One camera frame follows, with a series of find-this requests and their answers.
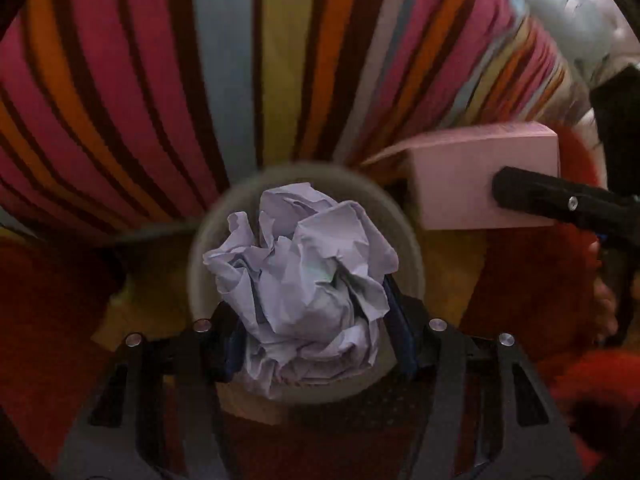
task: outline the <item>small pink cardboard box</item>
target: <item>small pink cardboard box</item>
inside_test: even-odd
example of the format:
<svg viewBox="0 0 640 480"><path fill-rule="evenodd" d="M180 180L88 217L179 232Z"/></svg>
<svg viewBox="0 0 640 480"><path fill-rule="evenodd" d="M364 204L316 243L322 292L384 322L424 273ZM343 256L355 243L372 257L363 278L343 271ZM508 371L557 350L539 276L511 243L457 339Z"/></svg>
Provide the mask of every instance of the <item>small pink cardboard box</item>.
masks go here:
<svg viewBox="0 0 640 480"><path fill-rule="evenodd" d="M491 194L504 166L559 175L558 136L538 123L491 124L421 134L373 156L371 164L406 152L422 227L495 229L553 224L498 207Z"/></svg>

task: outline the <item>yellow stripe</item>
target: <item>yellow stripe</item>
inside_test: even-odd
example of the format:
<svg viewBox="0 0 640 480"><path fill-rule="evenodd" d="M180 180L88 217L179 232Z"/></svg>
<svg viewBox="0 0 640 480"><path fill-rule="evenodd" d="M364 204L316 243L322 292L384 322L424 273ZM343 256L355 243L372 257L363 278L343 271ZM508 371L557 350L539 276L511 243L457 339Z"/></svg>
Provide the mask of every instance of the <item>yellow stripe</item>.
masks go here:
<svg viewBox="0 0 640 480"><path fill-rule="evenodd" d="M556 104L558 99L566 99L566 92L571 88L571 83L570 71L566 67L565 63L562 62L558 67L558 71L551 81L549 81L545 91L540 96L540 99L531 109L527 120L541 120L542 115L545 114L551 106Z"/></svg>
<svg viewBox="0 0 640 480"><path fill-rule="evenodd" d="M52 0L28 0L30 43L36 57L38 72L49 89L65 121L120 185L158 221L170 221L170 216L140 187L116 161L95 129L82 106L71 77L68 63L56 27Z"/></svg>
<svg viewBox="0 0 640 480"><path fill-rule="evenodd" d="M474 91L469 106L466 108L464 116L458 123L459 126L469 126L474 123L482 109L482 105L484 104L487 95L491 92L495 81L500 77L505 65L507 65L513 53L516 52L525 43L525 41L527 41L530 29L531 21L530 18L527 18L522 22L522 25L520 26L516 36L513 38L513 41L505 46L500 54L498 54L498 56L489 63L489 66L482 74L482 77L476 86L476 90Z"/></svg>
<svg viewBox="0 0 640 480"><path fill-rule="evenodd" d="M290 159L296 141L314 0L263 0L262 113L265 165Z"/></svg>

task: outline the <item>black mount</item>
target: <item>black mount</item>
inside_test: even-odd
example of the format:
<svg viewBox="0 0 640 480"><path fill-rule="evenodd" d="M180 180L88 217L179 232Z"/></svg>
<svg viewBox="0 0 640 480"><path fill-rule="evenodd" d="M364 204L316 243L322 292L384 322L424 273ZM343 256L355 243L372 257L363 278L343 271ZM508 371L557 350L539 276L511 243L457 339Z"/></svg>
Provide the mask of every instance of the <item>black mount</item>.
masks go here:
<svg viewBox="0 0 640 480"><path fill-rule="evenodd" d="M580 461L544 384L513 337L465 336L431 319L421 301L383 283L385 325L407 380L433 381L428 417L399 478L452 478L466 388L478 386L473 465L460 480L578 480ZM96 393L82 408L60 455L59 480L223 480L238 478L224 439L215 383L242 367L246 333L220 304L179 336L155 342L125 339ZM162 378L175 377L185 476L169 472L162 429Z"/></svg>

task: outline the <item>screw head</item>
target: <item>screw head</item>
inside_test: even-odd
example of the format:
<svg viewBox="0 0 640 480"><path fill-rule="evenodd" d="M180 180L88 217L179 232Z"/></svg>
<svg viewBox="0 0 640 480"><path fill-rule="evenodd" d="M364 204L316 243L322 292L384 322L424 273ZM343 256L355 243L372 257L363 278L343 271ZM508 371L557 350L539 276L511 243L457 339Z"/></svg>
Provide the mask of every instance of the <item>screw head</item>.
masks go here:
<svg viewBox="0 0 640 480"><path fill-rule="evenodd" d="M142 343L142 334L139 334L138 332L129 334L124 342L131 348L133 348L134 346L138 346L140 343Z"/></svg>
<svg viewBox="0 0 640 480"><path fill-rule="evenodd" d="M569 198L569 202L567 202L566 206L569 208L569 211L575 211L578 209L578 199L575 196Z"/></svg>
<svg viewBox="0 0 640 480"><path fill-rule="evenodd" d="M193 329L199 333L208 332L211 330L211 322L206 318L199 319L193 323Z"/></svg>
<svg viewBox="0 0 640 480"><path fill-rule="evenodd" d="M500 341L500 344L503 346L513 346L516 339L511 334L504 332L498 336L498 341Z"/></svg>
<svg viewBox="0 0 640 480"><path fill-rule="evenodd" d="M434 332L444 332L447 329L447 322L439 317L434 317L429 322L429 328Z"/></svg>

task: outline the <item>beige bowl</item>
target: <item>beige bowl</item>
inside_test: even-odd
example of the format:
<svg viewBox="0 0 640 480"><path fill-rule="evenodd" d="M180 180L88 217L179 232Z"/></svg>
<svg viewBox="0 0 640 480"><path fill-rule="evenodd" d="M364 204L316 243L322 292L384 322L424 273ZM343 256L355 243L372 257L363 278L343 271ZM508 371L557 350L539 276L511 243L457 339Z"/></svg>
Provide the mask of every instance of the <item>beige bowl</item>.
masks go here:
<svg viewBox="0 0 640 480"><path fill-rule="evenodd" d="M215 279L202 263L202 255L219 247L228 237L226 218L246 211L254 228L263 191L294 182L309 182L338 202L354 200L367 211L371 221L398 253L400 266L394 277L404 294L424 297L424 270L414 231L394 200L372 181L339 166L321 163L277 166L242 184L233 186L206 215L191 247L188 292L193 319L210 317L220 302ZM386 375L396 358L381 323L380 350L375 364L360 375L323 385L278 384L271 388L271 399L288 404L320 404L344 399L368 388Z"/></svg>

